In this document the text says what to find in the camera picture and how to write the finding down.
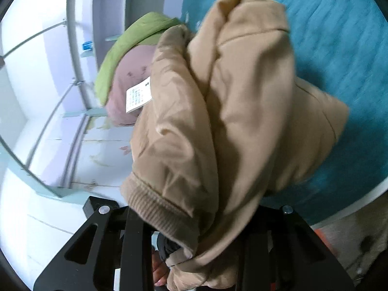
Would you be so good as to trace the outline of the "person's right hand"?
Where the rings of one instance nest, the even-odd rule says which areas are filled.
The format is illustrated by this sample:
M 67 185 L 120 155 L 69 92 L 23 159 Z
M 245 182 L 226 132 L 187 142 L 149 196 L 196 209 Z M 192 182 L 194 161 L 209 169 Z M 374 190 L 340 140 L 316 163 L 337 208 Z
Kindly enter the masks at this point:
M 164 286 L 167 283 L 169 268 L 156 250 L 152 253 L 152 268 L 154 286 Z

